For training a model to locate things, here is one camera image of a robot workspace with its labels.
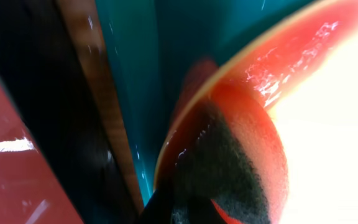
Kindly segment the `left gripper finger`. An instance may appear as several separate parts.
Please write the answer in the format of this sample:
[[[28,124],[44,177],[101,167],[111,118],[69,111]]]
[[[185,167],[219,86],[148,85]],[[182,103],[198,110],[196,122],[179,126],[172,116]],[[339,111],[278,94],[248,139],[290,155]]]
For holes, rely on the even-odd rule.
[[[171,224],[173,204],[173,188],[160,186],[140,214],[140,224]]]

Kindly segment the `yellow-green plate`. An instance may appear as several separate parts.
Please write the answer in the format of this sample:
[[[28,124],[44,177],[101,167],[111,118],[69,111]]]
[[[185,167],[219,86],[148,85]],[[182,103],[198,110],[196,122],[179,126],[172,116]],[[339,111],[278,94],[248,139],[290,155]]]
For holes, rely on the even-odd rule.
[[[155,168],[154,192],[172,187],[174,204],[178,158],[220,84],[248,93],[280,137],[288,196],[278,223],[358,223],[358,0],[311,3],[226,63],[190,68]]]

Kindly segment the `green and orange sponge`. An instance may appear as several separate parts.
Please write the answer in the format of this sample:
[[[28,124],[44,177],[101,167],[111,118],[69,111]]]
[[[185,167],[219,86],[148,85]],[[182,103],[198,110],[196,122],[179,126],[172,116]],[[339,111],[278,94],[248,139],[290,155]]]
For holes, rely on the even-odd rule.
[[[282,142],[244,90],[217,85],[206,126],[183,148],[173,182],[175,223],[278,223],[288,196]]]

